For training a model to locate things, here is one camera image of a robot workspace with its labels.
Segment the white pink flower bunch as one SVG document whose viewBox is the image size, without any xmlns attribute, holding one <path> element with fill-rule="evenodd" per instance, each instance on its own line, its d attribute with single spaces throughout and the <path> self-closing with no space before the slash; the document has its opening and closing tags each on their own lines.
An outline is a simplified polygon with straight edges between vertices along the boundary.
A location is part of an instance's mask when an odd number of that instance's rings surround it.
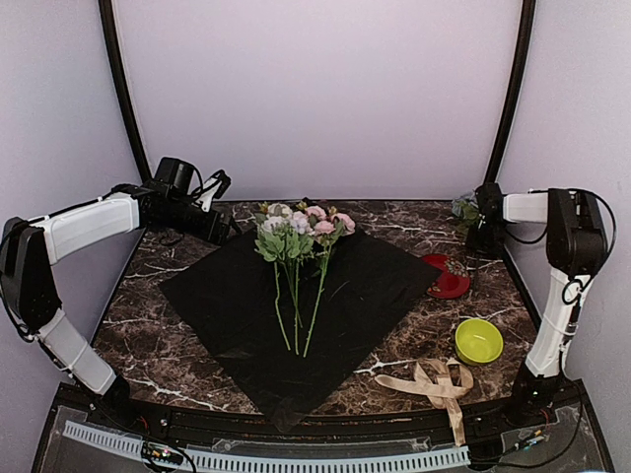
<svg viewBox="0 0 631 473">
<path fill-rule="evenodd" d="M 299 333 L 303 327 L 299 309 L 299 285 L 301 265 L 314 256 L 313 229 L 302 210 L 293 210 L 283 203 L 263 202 L 254 213 L 256 223 L 255 251 L 267 263 L 274 274 L 274 309 L 281 334 L 288 351 L 299 354 Z M 283 296 L 281 275 L 288 285 L 290 302 L 294 312 L 294 341 L 290 342 L 285 328 L 280 303 Z"/>
</svg>

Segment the pink rose stem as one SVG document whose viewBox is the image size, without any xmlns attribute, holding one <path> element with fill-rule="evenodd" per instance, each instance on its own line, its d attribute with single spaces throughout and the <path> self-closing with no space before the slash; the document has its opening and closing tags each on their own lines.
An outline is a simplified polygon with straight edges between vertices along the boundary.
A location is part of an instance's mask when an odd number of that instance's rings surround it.
<svg viewBox="0 0 631 473">
<path fill-rule="evenodd" d="M 329 210 L 325 212 L 318 206 L 312 206 L 308 207 L 306 212 L 309 217 L 316 218 L 316 223 L 313 225 L 315 232 L 314 239 L 315 242 L 321 246 L 322 252 L 317 255 L 320 278 L 316 293 L 314 311 L 303 352 L 304 358 L 308 354 L 312 340 L 320 297 L 324 291 L 328 263 L 332 254 L 332 247 L 341 237 L 350 236 L 355 233 L 355 222 L 347 214 L 338 212 L 335 207 L 330 207 Z"/>
</svg>

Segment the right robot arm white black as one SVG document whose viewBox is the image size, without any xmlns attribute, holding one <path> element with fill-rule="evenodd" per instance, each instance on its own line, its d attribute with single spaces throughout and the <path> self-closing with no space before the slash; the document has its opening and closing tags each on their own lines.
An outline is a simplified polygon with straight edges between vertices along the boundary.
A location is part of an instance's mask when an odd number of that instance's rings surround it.
<svg viewBox="0 0 631 473">
<path fill-rule="evenodd" d="M 504 248 L 509 224 L 543 224 L 550 266 L 547 302 L 535 341 L 522 362 L 503 418 L 514 428 L 526 426 L 553 402 L 564 383 L 565 358 L 592 282 L 609 258 L 617 228 L 606 234 L 600 212 L 610 206 L 597 194 L 578 188 L 548 188 L 505 194 L 496 182 L 474 191 L 477 222 L 466 245 L 489 255 Z"/>
</svg>

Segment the black wrapping paper sheet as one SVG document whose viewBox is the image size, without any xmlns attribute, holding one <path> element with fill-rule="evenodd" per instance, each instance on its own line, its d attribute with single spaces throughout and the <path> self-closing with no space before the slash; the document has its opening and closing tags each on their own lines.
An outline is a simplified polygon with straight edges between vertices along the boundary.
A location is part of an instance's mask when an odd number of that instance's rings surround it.
<svg viewBox="0 0 631 473">
<path fill-rule="evenodd" d="M 255 232 L 162 283 L 188 324 L 257 410 L 287 433 L 347 379 L 439 277 L 421 258 L 359 230 L 333 247 L 326 275 L 285 272 L 255 251 Z"/>
</svg>

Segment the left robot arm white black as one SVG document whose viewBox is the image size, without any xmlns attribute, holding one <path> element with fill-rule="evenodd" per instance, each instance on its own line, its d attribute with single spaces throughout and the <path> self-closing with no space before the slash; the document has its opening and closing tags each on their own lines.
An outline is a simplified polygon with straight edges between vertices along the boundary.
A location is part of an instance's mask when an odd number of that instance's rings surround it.
<svg viewBox="0 0 631 473">
<path fill-rule="evenodd" d="M 19 336 L 39 345 L 56 367 L 101 401 L 100 411 L 119 430 L 139 421 L 128 381 L 68 316 L 57 265 L 112 237 L 166 228 L 215 245 L 236 229 L 214 209 L 231 186 L 222 169 L 203 178 L 199 169 L 164 157 L 141 184 L 120 183 L 102 196 L 62 210 L 8 220 L 1 236 L 1 302 Z"/>
</svg>

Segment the blue hydrangea flower stem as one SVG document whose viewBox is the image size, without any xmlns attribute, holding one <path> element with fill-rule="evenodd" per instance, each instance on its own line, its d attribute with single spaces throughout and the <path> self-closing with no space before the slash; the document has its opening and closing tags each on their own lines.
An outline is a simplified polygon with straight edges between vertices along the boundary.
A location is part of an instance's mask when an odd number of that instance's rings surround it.
<svg viewBox="0 0 631 473">
<path fill-rule="evenodd" d="M 471 228 L 478 226 L 480 222 L 479 208 L 474 192 L 462 195 L 452 201 L 452 213 L 457 218 L 456 229 L 467 236 Z"/>
</svg>

